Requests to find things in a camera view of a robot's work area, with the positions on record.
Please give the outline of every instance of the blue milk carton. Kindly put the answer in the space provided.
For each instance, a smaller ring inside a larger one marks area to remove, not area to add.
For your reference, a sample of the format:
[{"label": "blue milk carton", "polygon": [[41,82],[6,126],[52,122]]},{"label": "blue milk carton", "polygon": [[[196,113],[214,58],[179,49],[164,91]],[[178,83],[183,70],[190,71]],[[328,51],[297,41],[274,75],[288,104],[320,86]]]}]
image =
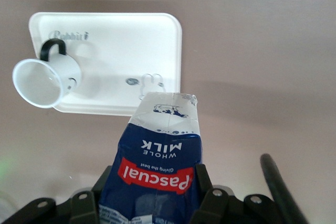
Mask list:
[{"label": "blue milk carton", "polygon": [[100,223],[188,223],[199,208],[195,165],[202,159],[197,100],[148,93],[118,144],[99,201]]}]

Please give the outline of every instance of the white plastic tray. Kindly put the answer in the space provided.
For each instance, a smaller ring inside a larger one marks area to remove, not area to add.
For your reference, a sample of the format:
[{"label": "white plastic tray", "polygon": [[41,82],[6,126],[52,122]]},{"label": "white plastic tray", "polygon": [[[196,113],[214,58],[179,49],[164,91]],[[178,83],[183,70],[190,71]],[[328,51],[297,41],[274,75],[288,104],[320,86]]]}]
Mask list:
[{"label": "white plastic tray", "polygon": [[131,116],[147,92],[180,91],[182,29],[170,14],[36,13],[29,31],[36,57],[60,38],[82,70],[58,111]]}]

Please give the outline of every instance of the black cable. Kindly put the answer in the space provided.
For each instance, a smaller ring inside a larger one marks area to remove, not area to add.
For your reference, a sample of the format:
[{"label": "black cable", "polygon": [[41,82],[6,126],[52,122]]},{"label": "black cable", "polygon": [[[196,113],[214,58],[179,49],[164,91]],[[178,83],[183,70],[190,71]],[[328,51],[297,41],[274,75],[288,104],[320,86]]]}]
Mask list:
[{"label": "black cable", "polygon": [[279,169],[269,154],[260,158],[261,168],[279,214],[285,224],[308,224],[283,181]]}]

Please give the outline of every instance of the white cup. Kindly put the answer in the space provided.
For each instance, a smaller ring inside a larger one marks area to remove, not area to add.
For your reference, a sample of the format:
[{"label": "white cup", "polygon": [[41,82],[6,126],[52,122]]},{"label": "white cup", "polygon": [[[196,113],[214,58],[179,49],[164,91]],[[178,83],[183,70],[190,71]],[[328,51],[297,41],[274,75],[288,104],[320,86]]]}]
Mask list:
[{"label": "white cup", "polygon": [[[59,46],[59,53],[49,55],[55,44]],[[22,60],[13,70],[17,92],[27,102],[40,108],[57,106],[80,82],[79,65],[66,54],[65,43],[60,39],[48,40],[42,46],[40,59]]]}]

